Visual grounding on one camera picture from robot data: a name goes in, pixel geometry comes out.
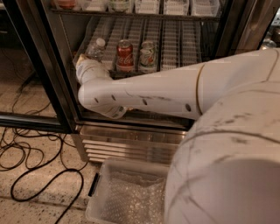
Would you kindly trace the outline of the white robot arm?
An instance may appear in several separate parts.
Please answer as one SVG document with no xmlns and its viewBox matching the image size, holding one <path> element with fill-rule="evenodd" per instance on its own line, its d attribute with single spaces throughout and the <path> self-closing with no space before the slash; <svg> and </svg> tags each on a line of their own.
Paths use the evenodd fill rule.
<svg viewBox="0 0 280 224">
<path fill-rule="evenodd" d="M 78 99 L 195 121 L 169 169 L 165 224 L 280 224 L 280 49 L 113 80 L 81 55 Z"/>
</svg>

